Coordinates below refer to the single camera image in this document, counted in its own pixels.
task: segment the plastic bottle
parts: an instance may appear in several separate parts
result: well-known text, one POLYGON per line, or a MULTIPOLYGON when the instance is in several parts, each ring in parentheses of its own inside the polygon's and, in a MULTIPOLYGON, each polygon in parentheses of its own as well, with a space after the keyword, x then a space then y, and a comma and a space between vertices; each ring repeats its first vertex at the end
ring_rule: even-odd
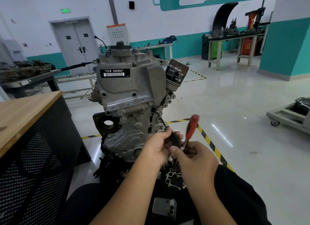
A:
POLYGON ((219 37, 223 37, 224 36, 224 27, 222 27, 221 29, 221 35, 219 37))

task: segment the teal and white pillar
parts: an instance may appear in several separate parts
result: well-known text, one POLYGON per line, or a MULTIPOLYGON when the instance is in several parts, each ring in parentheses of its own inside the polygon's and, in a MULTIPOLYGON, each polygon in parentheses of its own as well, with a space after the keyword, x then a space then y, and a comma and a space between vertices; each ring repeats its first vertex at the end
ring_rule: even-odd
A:
POLYGON ((310 0, 276 0, 257 73, 310 78, 310 0))

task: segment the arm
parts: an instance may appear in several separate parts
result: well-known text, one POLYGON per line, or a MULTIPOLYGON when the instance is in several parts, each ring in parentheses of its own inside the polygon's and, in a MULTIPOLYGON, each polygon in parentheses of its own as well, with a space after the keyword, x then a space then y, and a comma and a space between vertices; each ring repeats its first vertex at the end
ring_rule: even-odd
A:
MULTIPOLYGON (((172 130, 154 134, 145 143, 139 157, 111 200, 93 219, 96 224, 144 224, 155 181, 168 160, 172 130)), ((175 132, 180 139, 180 132, 175 132)))
POLYGON ((237 225, 219 200, 214 177, 219 165, 215 155, 200 142, 189 142, 188 158, 181 149, 173 146, 171 152, 181 166, 183 180, 195 204, 202 224, 237 225))

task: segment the wheel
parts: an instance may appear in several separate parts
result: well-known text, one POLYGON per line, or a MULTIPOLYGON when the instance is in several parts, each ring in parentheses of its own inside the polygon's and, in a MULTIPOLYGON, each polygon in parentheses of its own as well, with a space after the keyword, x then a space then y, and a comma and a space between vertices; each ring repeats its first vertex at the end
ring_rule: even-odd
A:
POLYGON ((280 125, 280 122, 279 121, 270 121, 270 124, 273 126, 278 126, 278 125, 280 125))

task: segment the forearm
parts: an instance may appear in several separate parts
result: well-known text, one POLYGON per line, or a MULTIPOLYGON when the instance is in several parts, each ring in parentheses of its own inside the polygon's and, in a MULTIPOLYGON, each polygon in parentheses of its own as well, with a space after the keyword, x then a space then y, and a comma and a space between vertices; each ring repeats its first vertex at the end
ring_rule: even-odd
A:
POLYGON ((214 186, 192 193, 201 224, 237 225, 218 198, 214 186))
POLYGON ((140 155, 91 224, 144 224, 158 172, 153 161, 140 155))

